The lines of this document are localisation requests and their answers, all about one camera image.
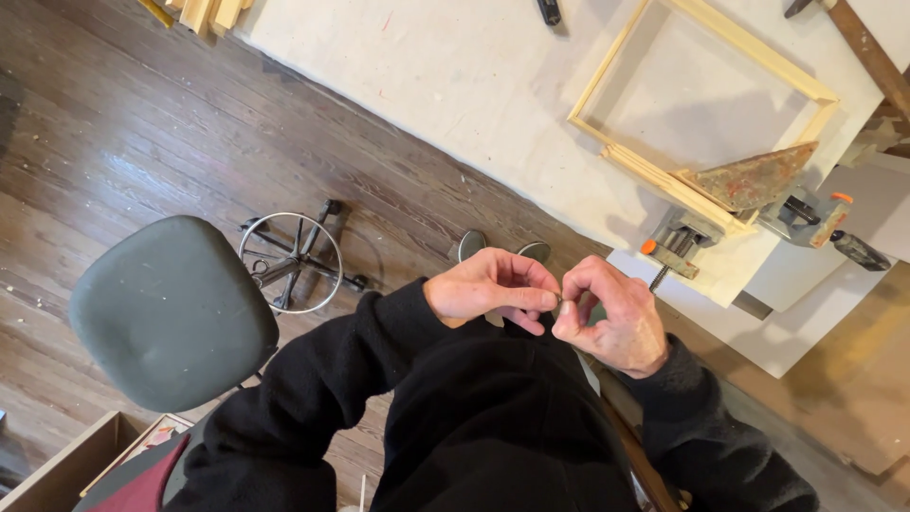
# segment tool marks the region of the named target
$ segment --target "red fabric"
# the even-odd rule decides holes
[[[157,512],[161,508],[167,478],[188,442],[189,434],[183,436],[171,453],[87,512]]]

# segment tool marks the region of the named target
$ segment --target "cuff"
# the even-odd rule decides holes
[[[621,375],[652,420],[680,421],[697,414],[711,399],[711,376],[682,341],[667,333],[670,357],[654,375],[633,379]]]
[[[376,315],[393,340],[426,346],[451,334],[427,303],[423,294],[427,280],[421,277],[376,301]]]

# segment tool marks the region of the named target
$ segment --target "person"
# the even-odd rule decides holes
[[[607,319],[589,326],[598,301]],[[484,320],[491,310],[504,327]],[[693,495],[689,510],[819,507],[664,333],[642,280],[591,256],[560,287],[538,262],[484,249],[388,296],[368,293],[353,314],[288,343],[261,385],[214,411],[165,510],[334,511],[329,442],[392,389],[370,510],[638,510],[622,445],[571,345],[622,374],[643,407],[645,453]]]

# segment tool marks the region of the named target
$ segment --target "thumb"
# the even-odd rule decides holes
[[[556,294],[540,288],[499,287],[496,307],[512,306],[526,311],[552,311],[556,308]]]
[[[558,339],[582,349],[591,344],[594,338],[594,328],[581,323],[578,304],[574,301],[562,301],[560,316],[552,331]]]

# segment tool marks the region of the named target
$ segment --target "hand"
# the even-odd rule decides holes
[[[591,294],[578,304],[585,292]],[[588,327],[598,302],[603,302],[607,319]],[[636,379],[657,372],[669,354],[648,285],[596,256],[585,258],[562,278],[562,307],[553,335]]]
[[[559,292],[559,283],[543,265],[492,247],[423,284],[430,308],[453,329],[496,310],[538,336],[545,330],[537,319],[556,308]]]

